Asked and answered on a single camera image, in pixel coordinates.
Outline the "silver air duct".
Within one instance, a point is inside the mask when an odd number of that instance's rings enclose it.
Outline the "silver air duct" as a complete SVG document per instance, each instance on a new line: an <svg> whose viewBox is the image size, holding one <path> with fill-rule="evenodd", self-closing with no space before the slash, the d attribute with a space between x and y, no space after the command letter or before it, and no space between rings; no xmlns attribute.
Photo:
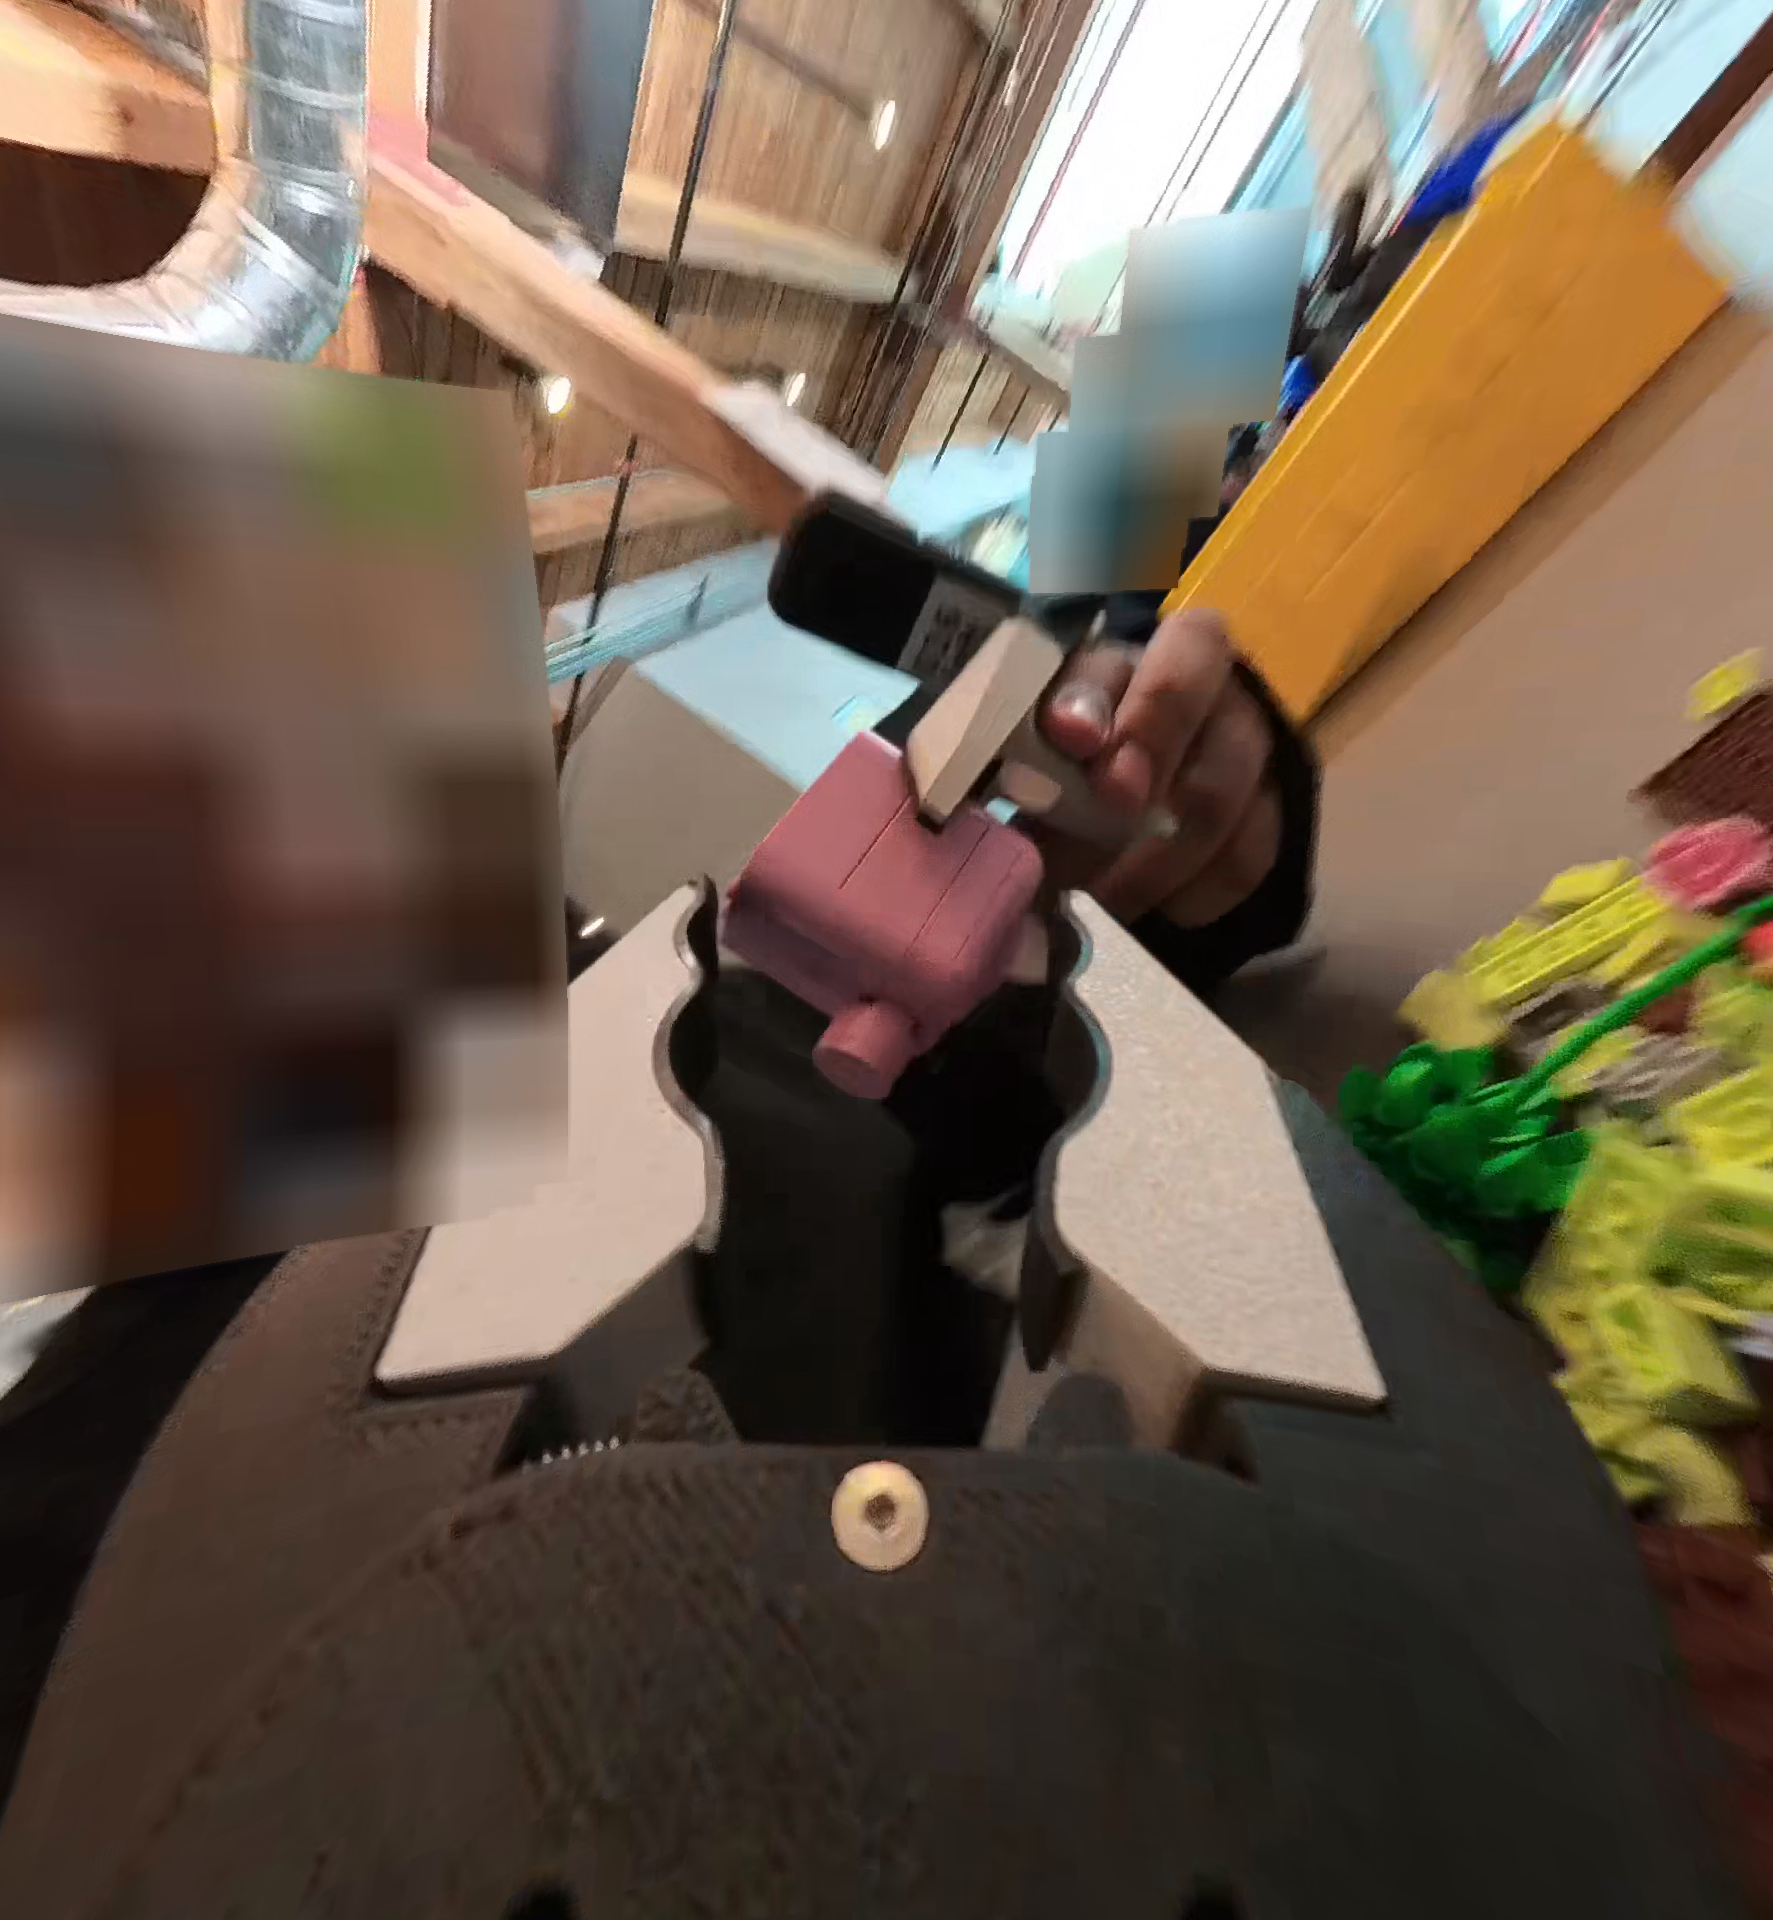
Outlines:
<svg viewBox="0 0 1773 1920"><path fill-rule="evenodd" d="M369 10L205 7L218 164L179 245L141 279L0 281L0 317L306 364L343 318L367 215Z"/></svg>

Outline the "long brown brick plate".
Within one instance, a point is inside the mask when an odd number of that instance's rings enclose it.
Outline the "long brown brick plate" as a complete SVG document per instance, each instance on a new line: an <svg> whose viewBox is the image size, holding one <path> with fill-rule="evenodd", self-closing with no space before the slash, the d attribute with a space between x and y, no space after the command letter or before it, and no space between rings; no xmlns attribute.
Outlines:
<svg viewBox="0 0 1773 1920"><path fill-rule="evenodd" d="M1744 696L1631 798L1676 829L1749 818L1773 838L1773 684Z"/></svg>

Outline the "pink toy cube block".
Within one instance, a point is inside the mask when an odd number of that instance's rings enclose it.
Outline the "pink toy cube block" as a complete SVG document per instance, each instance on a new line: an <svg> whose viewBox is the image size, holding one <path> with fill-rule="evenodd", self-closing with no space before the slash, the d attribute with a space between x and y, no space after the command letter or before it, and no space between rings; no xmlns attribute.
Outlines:
<svg viewBox="0 0 1773 1920"><path fill-rule="evenodd" d="M921 827L903 754L858 732L730 880L717 933L826 1021L897 1004L919 1059L1004 983L1040 882L1037 847L976 804Z"/></svg>

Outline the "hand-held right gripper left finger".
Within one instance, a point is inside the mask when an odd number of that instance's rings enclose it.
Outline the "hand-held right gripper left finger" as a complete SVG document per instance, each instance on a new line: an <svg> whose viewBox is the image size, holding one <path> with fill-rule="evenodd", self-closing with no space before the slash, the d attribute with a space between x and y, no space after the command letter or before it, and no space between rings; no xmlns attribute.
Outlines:
<svg viewBox="0 0 1773 1920"><path fill-rule="evenodd" d="M569 989L559 1172L520 1209L425 1239L378 1391L636 1397L699 1357L725 1163L681 1075L706 1061L689 1017L717 974L714 922L712 882L682 885Z"/></svg>

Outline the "pile of toy bricks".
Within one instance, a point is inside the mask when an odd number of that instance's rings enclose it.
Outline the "pile of toy bricks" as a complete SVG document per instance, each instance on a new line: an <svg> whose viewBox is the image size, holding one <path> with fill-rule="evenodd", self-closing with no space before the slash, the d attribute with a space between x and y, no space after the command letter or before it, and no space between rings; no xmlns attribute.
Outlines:
<svg viewBox="0 0 1773 1920"><path fill-rule="evenodd" d="M1749 818L1690 825L1633 866L1718 914L1773 889L1773 838ZM1668 1260L1598 1282L1556 1233L1516 1288L1491 1288L1442 1243L1548 1344L1557 1391L1663 1568L1686 1574L1690 1547L1735 1551L1740 1608L1763 1608L1746 1632L1773 1641L1773 1263Z"/></svg>

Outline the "person's left hand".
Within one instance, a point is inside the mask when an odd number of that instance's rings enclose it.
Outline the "person's left hand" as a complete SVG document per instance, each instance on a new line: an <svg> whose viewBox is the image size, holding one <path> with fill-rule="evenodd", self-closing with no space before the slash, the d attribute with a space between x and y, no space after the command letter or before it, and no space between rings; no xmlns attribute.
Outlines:
<svg viewBox="0 0 1773 1920"><path fill-rule="evenodd" d="M1044 834L1052 889L1084 891L1123 924L1179 928L1221 922L1257 894L1280 852L1283 803L1267 713L1235 665L1224 620L1202 606L1160 620L1137 651L1099 638L1067 660L1043 736L1084 767L1108 811L1164 829L1114 852Z"/></svg>

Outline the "wooden ceiling beam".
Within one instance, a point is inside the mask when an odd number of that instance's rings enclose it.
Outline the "wooden ceiling beam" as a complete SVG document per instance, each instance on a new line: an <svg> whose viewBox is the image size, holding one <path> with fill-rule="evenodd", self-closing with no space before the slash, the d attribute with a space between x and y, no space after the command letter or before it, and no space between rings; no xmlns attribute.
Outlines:
<svg viewBox="0 0 1773 1920"><path fill-rule="evenodd" d="M722 493L767 533L840 495L885 512L890 485L778 396L732 384L658 324L425 159L369 160L372 260Z"/></svg>

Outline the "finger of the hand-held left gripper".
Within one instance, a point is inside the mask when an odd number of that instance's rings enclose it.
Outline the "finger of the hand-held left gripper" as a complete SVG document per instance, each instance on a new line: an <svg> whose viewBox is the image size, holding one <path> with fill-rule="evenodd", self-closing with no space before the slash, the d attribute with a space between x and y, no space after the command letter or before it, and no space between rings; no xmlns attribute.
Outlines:
<svg viewBox="0 0 1773 1920"><path fill-rule="evenodd" d="M1027 617L1009 617L934 698L904 742L915 817L946 829L992 782L994 796L1032 821L1069 817L1071 777L1037 739L1040 703L1063 654Z"/></svg>

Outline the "green toy plant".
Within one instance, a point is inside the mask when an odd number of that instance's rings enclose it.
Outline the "green toy plant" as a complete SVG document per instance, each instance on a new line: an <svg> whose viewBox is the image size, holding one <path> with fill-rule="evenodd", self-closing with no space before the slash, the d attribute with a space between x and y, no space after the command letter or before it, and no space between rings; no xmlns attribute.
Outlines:
<svg viewBox="0 0 1773 1920"><path fill-rule="evenodd" d="M1715 914L1630 861L1571 868L1401 1021L1339 1115L1491 1288L1552 1235L1599 1285L1773 1264L1773 887Z"/></svg>

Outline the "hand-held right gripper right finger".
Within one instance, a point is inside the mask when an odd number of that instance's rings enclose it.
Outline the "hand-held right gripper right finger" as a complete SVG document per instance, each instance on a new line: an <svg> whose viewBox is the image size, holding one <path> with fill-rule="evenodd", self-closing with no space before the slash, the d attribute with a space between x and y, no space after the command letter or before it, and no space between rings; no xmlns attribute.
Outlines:
<svg viewBox="0 0 1773 1920"><path fill-rule="evenodd" d="M1209 1449L1235 1405L1378 1415L1386 1388L1271 1073L1086 894L1051 930L1047 1142L1018 1288L1018 1430L1069 1376L1128 1441Z"/></svg>

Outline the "yellow plastic bin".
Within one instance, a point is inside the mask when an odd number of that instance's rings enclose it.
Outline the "yellow plastic bin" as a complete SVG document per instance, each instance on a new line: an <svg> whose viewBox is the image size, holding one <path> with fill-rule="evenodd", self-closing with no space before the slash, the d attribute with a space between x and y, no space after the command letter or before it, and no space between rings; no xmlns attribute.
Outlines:
<svg viewBox="0 0 1773 1920"><path fill-rule="evenodd" d="M1286 429L1164 615L1211 611L1309 718L1725 307L1665 191L1523 136Z"/></svg>

